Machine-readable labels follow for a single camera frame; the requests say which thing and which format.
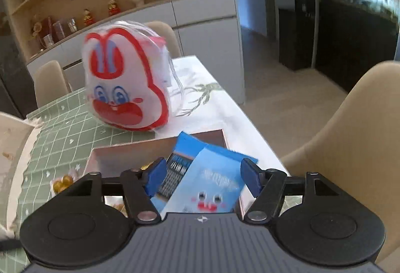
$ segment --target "floor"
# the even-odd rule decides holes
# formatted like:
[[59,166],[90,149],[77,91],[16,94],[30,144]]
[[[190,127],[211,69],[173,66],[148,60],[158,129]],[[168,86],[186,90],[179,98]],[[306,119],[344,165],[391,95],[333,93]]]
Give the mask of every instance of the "floor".
[[246,102],[243,111],[276,155],[308,142],[347,93],[315,69],[293,72],[278,62],[278,46],[241,29]]

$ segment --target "blue gripper pad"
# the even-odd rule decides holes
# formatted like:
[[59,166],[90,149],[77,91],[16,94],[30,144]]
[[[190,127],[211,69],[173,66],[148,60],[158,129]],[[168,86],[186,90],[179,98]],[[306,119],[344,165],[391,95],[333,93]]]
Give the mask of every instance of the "blue gripper pad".
[[167,162],[164,158],[157,159],[148,170],[150,171],[148,172],[148,181],[144,186],[144,190],[152,198],[167,175]]
[[240,175],[253,197],[258,197],[263,190],[260,175],[263,172],[249,158],[244,158],[240,163]]

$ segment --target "white cabinet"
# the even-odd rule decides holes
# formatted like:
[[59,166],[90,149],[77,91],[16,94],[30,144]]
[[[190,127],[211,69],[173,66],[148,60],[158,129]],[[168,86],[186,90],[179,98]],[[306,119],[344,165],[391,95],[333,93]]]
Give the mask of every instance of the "white cabinet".
[[237,19],[180,28],[179,36],[184,55],[196,55],[227,93],[243,103],[245,80]]
[[171,27],[177,26],[177,21],[175,20],[173,5],[171,2],[166,2],[158,6],[145,8],[120,16],[116,19],[113,19],[112,23],[115,21],[136,21],[138,23],[147,23],[154,20],[162,21]]
[[181,38],[179,37],[179,32],[178,32],[177,29],[174,29],[174,30],[173,30],[173,33],[174,33],[175,36],[176,36],[177,44],[179,45],[179,49],[180,49],[180,54],[181,54],[181,56],[183,56],[182,44],[181,44]]
[[73,91],[85,86],[85,69],[82,62],[64,70],[64,73]]
[[175,0],[172,5],[178,26],[236,16],[235,0]]
[[82,47],[86,35],[89,34],[90,32],[96,31],[98,28],[102,26],[106,26],[108,23],[109,22],[106,22],[99,26],[96,26],[62,43],[61,46],[64,56],[62,59],[58,60],[59,63],[61,64],[61,67],[64,68],[67,65],[70,65],[71,63],[82,59]]

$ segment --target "red figurine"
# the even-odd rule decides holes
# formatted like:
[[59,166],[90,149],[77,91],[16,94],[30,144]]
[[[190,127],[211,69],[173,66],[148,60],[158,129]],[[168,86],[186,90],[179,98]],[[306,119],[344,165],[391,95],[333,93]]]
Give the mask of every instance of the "red figurine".
[[83,22],[85,23],[85,26],[90,26],[93,25],[95,23],[95,20],[93,19],[91,12],[89,11],[89,9],[85,9],[85,11],[83,12],[83,14],[85,15],[83,17]]
[[115,0],[109,0],[108,1],[108,14],[109,16],[114,16],[116,14],[119,14],[121,12],[121,9],[118,8],[117,2]]

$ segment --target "metal screw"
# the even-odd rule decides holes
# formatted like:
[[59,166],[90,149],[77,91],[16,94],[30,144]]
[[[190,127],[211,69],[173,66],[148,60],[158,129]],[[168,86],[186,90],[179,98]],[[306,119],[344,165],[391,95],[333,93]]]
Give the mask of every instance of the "metal screw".
[[154,221],[155,219],[157,219],[157,213],[153,212],[153,211],[142,211],[137,215],[137,218],[140,221]]
[[251,211],[247,214],[247,217],[251,221],[264,221],[267,218],[267,214],[263,211]]

